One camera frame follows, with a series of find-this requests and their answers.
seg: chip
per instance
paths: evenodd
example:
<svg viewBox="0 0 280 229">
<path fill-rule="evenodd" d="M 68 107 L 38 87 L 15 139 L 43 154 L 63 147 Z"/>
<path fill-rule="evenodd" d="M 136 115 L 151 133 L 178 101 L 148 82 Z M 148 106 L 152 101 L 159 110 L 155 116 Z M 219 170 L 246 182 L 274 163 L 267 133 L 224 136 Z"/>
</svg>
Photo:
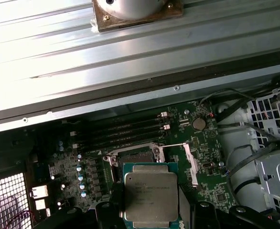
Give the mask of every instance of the chip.
<svg viewBox="0 0 280 229">
<path fill-rule="evenodd" d="M 134 228 L 168 228 L 177 220 L 177 175 L 167 166 L 134 166 L 124 178 L 125 220 Z"/>
<path fill-rule="evenodd" d="M 223 202 L 226 200 L 225 194 L 217 194 L 216 198 L 218 202 Z"/>
</svg>

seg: metal bracket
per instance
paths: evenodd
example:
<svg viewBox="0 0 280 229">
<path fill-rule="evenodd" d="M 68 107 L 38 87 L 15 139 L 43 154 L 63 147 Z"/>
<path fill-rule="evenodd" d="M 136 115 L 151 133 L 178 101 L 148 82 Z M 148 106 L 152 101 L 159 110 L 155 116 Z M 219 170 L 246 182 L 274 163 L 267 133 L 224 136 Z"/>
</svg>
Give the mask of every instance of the metal bracket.
<svg viewBox="0 0 280 229">
<path fill-rule="evenodd" d="M 94 11 L 96 13 L 97 28 L 99 32 L 114 30 L 134 25 L 140 25 L 153 21 L 164 20 L 172 17 L 179 17 L 183 14 L 183 4 L 181 0 L 170 0 L 160 12 L 140 20 L 122 20 L 114 17 L 104 11 L 97 0 L 92 0 Z"/>
<path fill-rule="evenodd" d="M 188 159 L 188 161 L 191 164 L 190 172 L 191 172 L 191 178 L 192 178 L 192 185 L 193 185 L 193 187 L 197 187 L 198 186 L 198 181 L 197 181 L 197 177 L 196 177 L 196 174 L 198 172 L 197 161 L 194 158 L 194 156 L 191 154 L 191 150 L 190 150 L 189 144 L 188 143 L 184 143 L 183 147 L 184 147 L 184 150 L 186 152 L 187 159 Z"/>
<path fill-rule="evenodd" d="M 108 161 L 110 163 L 110 166 L 115 166 L 118 167 L 118 163 L 117 163 L 117 157 L 116 156 L 105 156 L 103 157 L 104 161 Z"/>
</svg>

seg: green circuit board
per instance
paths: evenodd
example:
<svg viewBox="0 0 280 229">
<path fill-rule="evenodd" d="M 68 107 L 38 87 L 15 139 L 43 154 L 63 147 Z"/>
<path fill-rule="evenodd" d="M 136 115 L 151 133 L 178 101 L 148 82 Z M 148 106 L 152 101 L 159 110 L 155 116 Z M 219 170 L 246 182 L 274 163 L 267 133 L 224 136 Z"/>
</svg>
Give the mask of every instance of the green circuit board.
<svg viewBox="0 0 280 229">
<path fill-rule="evenodd" d="M 146 117 L 158 114 L 166 114 L 165 118 L 159 117 L 159 119 L 164 122 L 163 124 L 169 125 L 165 127 L 166 130 L 161 130 L 162 135 L 155 135 L 154 131 L 148 131 L 147 128 L 140 126 L 141 123 L 146 122 Z M 131 137 L 135 130 L 137 130 L 136 137 Z M 79 142 L 88 141 L 89 146 L 80 147 L 79 144 L 75 149 L 73 146 L 78 142 L 76 136 L 80 136 L 80 133 L 82 141 L 79 140 Z M 107 145 L 104 141 L 105 138 L 110 139 Z M 77 195 L 76 206 L 81 207 L 84 211 L 95 201 L 109 198 L 109 190 L 113 183 L 113 171 L 110 163 L 103 160 L 103 157 L 113 150 L 145 143 L 156 143 L 164 146 L 188 143 L 198 166 L 196 176 L 199 185 L 197 187 L 192 185 L 191 164 L 187 159 L 184 147 L 179 145 L 163 148 L 166 162 L 178 164 L 178 183 L 183 188 L 186 197 L 191 200 L 213 202 L 226 212 L 235 204 L 226 186 L 225 168 L 219 166 L 225 162 L 225 158 L 219 141 L 216 121 L 214 117 L 205 115 L 201 111 L 198 107 L 198 101 L 174 104 L 97 122 L 70 125 L 69 132 L 65 134 L 63 139 L 66 139 L 65 149 L 61 152 L 63 156 L 53 160 L 52 173 L 65 173 L 67 179 L 72 179 L 69 182 L 73 185 L 64 191 L 65 198 Z M 149 156 L 150 152 L 151 149 L 147 147 L 135 148 L 124 152 L 127 155 L 124 160 L 135 163 L 150 162 L 150 160 L 153 162 L 153 158 Z M 81 160 L 77 158 L 78 154 L 83 155 Z M 79 174 L 75 171 L 75 167 L 77 165 L 84 167 L 85 175 L 88 177 L 86 182 L 92 186 L 90 179 L 93 172 L 92 163 L 94 163 L 94 172 L 98 173 L 99 176 L 98 185 L 101 194 L 95 197 L 89 190 L 89 197 L 81 198 L 79 197 L 81 190 L 78 188 L 80 182 L 76 179 Z"/>
</svg>

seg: screw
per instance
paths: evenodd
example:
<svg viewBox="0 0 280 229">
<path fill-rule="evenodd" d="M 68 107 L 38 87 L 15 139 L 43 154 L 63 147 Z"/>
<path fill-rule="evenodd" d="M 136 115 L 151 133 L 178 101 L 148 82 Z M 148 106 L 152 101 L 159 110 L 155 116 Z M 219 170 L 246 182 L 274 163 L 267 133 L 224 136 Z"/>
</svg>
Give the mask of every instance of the screw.
<svg viewBox="0 0 280 229">
<path fill-rule="evenodd" d="M 179 91 L 179 90 L 180 90 L 180 86 L 176 85 L 176 86 L 174 87 L 174 91 Z"/>
<path fill-rule="evenodd" d="M 108 21 L 110 19 L 110 17 L 108 16 L 108 15 L 105 15 L 104 17 L 103 17 L 103 21 Z"/>
<path fill-rule="evenodd" d="M 246 210 L 244 208 L 237 208 L 236 210 L 237 210 L 237 212 L 240 212 L 240 213 L 245 213 L 246 212 Z"/>
<path fill-rule="evenodd" d="M 201 205 L 203 208 L 209 207 L 209 204 L 208 204 L 207 202 L 202 202 L 200 205 Z"/>
<path fill-rule="evenodd" d="M 218 166 L 220 166 L 220 167 L 223 167 L 225 165 L 225 163 L 223 162 L 223 161 L 220 161 L 219 163 L 218 163 Z"/>
</svg>

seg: red wire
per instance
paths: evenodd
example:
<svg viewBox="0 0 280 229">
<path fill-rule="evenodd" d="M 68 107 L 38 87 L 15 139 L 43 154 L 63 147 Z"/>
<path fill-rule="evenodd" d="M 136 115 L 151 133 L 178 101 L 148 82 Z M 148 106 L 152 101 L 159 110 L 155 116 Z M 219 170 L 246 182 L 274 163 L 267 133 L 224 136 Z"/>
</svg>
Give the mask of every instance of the red wire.
<svg viewBox="0 0 280 229">
<path fill-rule="evenodd" d="M 13 222 L 15 222 L 16 220 L 18 220 L 19 218 L 21 218 L 22 216 L 24 216 L 26 213 L 29 213 L 30 216 L 32 217 L 33 221 L 36 222 L 35 219 L 35 215 L 32 211 L 30 210 L 24 210 L 19 212 L 18 214 L 16 214 L 15 216 L 12 217 L 12 219 L 7 223 L 6 227 L 4 229 L 8 229 L 8 227 L 10 226 L 10 224 L 12 224 Z"/>
</svg>

